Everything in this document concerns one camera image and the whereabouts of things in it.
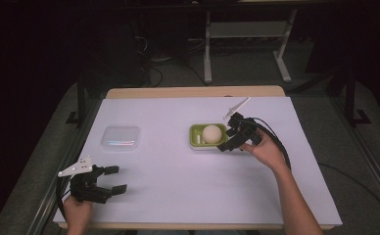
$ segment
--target clear plastic container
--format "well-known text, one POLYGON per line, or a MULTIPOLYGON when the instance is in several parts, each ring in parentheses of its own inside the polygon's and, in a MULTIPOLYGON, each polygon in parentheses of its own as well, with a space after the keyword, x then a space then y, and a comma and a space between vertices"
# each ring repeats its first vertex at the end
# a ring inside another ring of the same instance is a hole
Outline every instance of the clear plastic container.
POLYGON ((138 147, 140 129, 134 125, 110 125, 105 130, 101 145, 108 151, 132 151, 138 147))

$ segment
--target white egg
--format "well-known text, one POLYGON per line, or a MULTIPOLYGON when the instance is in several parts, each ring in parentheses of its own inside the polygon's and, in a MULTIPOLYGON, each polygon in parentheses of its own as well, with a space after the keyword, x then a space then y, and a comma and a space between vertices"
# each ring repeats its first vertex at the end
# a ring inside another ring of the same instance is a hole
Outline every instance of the white egg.
POLYGON ((215 144, 221 139, 221 130, 217 125, 207 125, 203 129, 203 139, 208 144, 215 144))

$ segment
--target forearm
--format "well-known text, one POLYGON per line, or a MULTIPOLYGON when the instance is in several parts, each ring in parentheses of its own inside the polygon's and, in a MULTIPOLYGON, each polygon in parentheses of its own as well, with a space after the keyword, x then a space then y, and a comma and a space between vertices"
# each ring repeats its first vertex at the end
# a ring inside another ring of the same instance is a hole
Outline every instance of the forearm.
POLYGON ((83 235, 86 233, 86 227, 69 227, 67 235, 83 235))
POLYGON ((281 167, 275 170, 274 174, 279 189, 285 233, 287 235, 322 234, 291 170, 288 167, 281 167))

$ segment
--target green container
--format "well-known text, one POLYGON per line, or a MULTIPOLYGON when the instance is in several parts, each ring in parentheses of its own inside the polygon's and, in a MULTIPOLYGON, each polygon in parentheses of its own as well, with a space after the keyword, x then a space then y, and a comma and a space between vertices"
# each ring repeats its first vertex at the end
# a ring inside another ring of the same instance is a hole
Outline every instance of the green container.
POLYGON ((226 135, 226 126, 222 123, 203 123, 193 124, 190 126, 190 146, 195 150, 208 150, 217 149, 217 145, 224 143, 228 140, 226 135), (208 144, 203 141, 203 129, 208 125, 216 125, 221 130, 221 139, 217 143, 208 144))

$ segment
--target table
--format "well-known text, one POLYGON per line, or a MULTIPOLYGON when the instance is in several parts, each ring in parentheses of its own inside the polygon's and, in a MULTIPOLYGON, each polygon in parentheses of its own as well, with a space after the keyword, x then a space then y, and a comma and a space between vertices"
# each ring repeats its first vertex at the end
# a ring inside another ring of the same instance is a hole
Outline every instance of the table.
MULTIPOLYGON (((81 158, 119 165, 98 186, 128 184, 125 194, 95 204, 92 227, 116 229, 271 229, 282 227, 271 171, 241 151, 198 151, 189 146, 192 123, 223 122, 227 109, 264 119, 284 143, 306 201, 322 228, 341 224, 290 98, 276 86, 115 89, 102 102, 81 158), (137 125, 138 147, 106 151, 109 125, 137 125)), ((54 221, 66 227, 59 211, 54 221)))

